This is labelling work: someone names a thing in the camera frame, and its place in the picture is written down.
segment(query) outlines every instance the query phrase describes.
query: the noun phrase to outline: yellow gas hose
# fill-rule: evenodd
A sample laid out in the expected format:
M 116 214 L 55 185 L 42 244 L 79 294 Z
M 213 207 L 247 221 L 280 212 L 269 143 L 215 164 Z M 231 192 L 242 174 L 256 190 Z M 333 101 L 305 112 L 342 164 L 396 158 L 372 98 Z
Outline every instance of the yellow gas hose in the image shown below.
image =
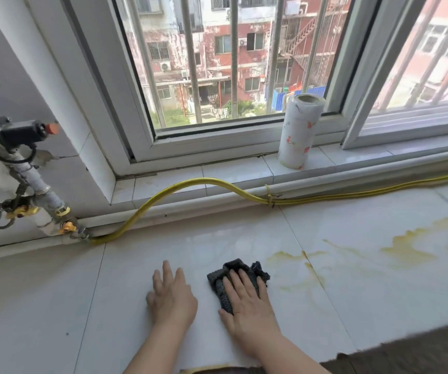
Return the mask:
M 237 195 L 257 203 L 262 203 L 265 205 L 293 205 L 293 204 L 302 204 L 302 203 L 311 203 L 311 202 L 317 202 L 317 201 L 331 201 L 334 199 L 348 199 L 348 198 L 363 198 L 363 197 L 369 197 L 372 195 L 382 195 L 386 193 L 390 193 L 392 191 L 402 190 L 402 189 L 408 189 L 408 188 L 417 188 L 417 187 L 427 187 L 430 188 L 432 186 L 437 185 L 443 185 L 448 183 L 448 175 L 440 176 L 440 177 L 433 177 L 433 178 L 426 178 L 426 179 L 420 179 L 416 181 L 410 181 L 405 183 L 400 183 L 397 185 L 387 186 L 385 188 L 379 188 L 379 189 L 373 189 L 373 190 L 365 190 L 365 191 L 357 191 L 353 193 L 340 193 L 340 194 L 333 194 L 333 195 L 314 195 L 309 196 L 305 198 L 293 198 L 293 199 L 278 199 L 274 198 L 272 195 L 269 195 L 268 198 L 261 198 L 257 197 L 255 195 L 251 195 L 250 193 L 246 192 L 245 190 L 242 190 L 238 188 L 237 186 L 234 186 L 233 184 L 223 181 L 218 178 L 209 178 L 209 177 L 199 177 L 199 178 L 191 178 L 187 179 L 185 181 L 181 181 L 178 183 L 175 183 L 168 188 L 165 188 L 161 191 L 159 191 L 157 194 L 155 194 L 153 197 L 151 197 L 144 205 L 142 205 L 140 208 L 137 209 L 137 211 L 126 220 L 126 222 L 115 232 L 98 236 L 98 237 L 91 237 L 90 242 L 92 244 L 103 244 L 108 243 L 109 241 L 115 240 L 116 238 L 119 238 L 124 232 L 126 232 L 132 225 L 148 210 L 150 207 L 152 207 L 156 202 L 160 201 L 161 199 L 165 198 L 167 195 L 171 195 L 172 193 L 188 188 L 190 186 L 194 185 L 217 185 L 222 188 L 226 188 L 227 190 L 233 191 Z

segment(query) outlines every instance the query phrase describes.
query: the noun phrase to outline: forearm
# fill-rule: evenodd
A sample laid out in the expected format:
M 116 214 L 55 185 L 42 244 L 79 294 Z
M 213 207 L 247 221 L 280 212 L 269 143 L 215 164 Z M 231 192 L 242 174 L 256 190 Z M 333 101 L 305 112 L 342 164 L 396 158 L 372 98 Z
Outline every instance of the forearm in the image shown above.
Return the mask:
M 154 326 L 124 374 L 171 374 L 184 335 L 171 325 Z
M 257 358 L 267 374 L 329 373 L 283 335 L 265 340 Z

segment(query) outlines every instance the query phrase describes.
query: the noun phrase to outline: finger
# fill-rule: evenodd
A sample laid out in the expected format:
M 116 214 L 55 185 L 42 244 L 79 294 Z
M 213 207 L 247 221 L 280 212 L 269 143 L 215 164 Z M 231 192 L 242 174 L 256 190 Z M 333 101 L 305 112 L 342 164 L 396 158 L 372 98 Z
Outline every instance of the finger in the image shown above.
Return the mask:
M 221 317 L 222 323 L 227 329 L 227 332 L 234 336 L 234 318 L 233 315 L 227 313 L 224 309 L 219 309 L 219 316 Z
M 233 308 L 233 310 L 237 310 L 240 304 L 240 297 L 236 293 L 236 290 L 233 288 L 231 281 L 229 281 L 227 277 L 224 277 L 222 283 L 224 284 L 224 289 L 226 289 L 227 297 L 231 302 L 231 307 Z
M 155 304 L 155 293 L 153 291 L 150 291 L 148 295 L 146 295 L 146 303 L 148 303 L 150 308 Z
M 175 280 L 182 281 L 183 283 L 186 283 L 186 277 L 184 276 L 183 268 L 177 268 Z
M 163 282 L 162 278 L 160 278 L 160 270 L 155 270 L 155 273 L 153 274 L 153 290 L 155 290 L 155 293 L 162 294 L 163 291 Z
M 234 270 L 231 270 L 229 275 L 231 276 L 231 279 L 233 280 L 234 289 L 236 289 L 236 292 L 238 293 L 238 296 L 240 297 L 240 299 L 249 298 L 248 294 L 246 293 L 245 286 L 243 285 L 243 282 L 241 282 L 241 279 L 236 274 L 236 272 Z
M 267 287 L 265 286 L 265 282 L 262 280 L 261 277 L 257 277 L 257 284 L 258 284 L 259 297 L 263 301 L 269 302 L 269 296 L 267 295 Z
M 240 274 L 241 282 L 243 282 L 243 285 L 245 286 L 246 293 L 251 298 L 258 298 L 257 291 L 253 287 L 252 281 L 250 281 L 250 278 L 246 275 L 245 270 L 240 269 L 239 274 Z
M 162 268 L 163 268 L 163 285 L 167 287 L 174 281 L 169 261 L 165 260 L 163 262 Z

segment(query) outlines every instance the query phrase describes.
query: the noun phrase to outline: black cloth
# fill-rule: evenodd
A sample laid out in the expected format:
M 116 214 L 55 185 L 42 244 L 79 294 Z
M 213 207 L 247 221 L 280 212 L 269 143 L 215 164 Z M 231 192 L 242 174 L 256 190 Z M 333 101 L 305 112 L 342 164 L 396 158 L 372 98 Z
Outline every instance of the black cloth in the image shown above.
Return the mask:
M 222 283 L 222 280 L 224 279 L 224 277 L 227 277 L 229 281 L 233 283 L 231 277 L 229 276 L 229 272 L 231 271 L 231 269 L 234 270 L 236 273 L 238 273 L 238 270 L 243 269 L 250 278 L 253 287 L 257 291 L 257 295 L 259 294 L 257 277 L 262 278 L 264 283 L 266 283 L 271 278 L 271 276 L 268 273 L 262 270 L 260 262 L 257 261 L 254 262 L 252 266 L 248 266 L 244 264 L 243 261 L 241 261 L 239 258 L 227 262 L 222 266 L 222 269 L 207 274 L 208 282 L 210 283 L 212 290 L 214 290 L 214 293 L 218 296 L 221 302 L 221 307 L 224 310 L 226 310 L 229 314 L 233 313 L 233 308 L 231 307 L 231 302 L 227 297 L 226 290 L 224 289 L 224 284 Z

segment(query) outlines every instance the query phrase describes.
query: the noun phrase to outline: paper towel roll with floral print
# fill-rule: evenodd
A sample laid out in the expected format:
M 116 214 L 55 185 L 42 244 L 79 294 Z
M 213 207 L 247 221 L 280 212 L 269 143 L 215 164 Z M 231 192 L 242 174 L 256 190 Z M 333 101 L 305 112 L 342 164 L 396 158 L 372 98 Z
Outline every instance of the paper towel roll with floral print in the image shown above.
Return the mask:
M 279 143 L 281 165 L 298 170 L 304 168 L 324 104 L 324 98 L 312 94 L 299 94 L 290 100 Z

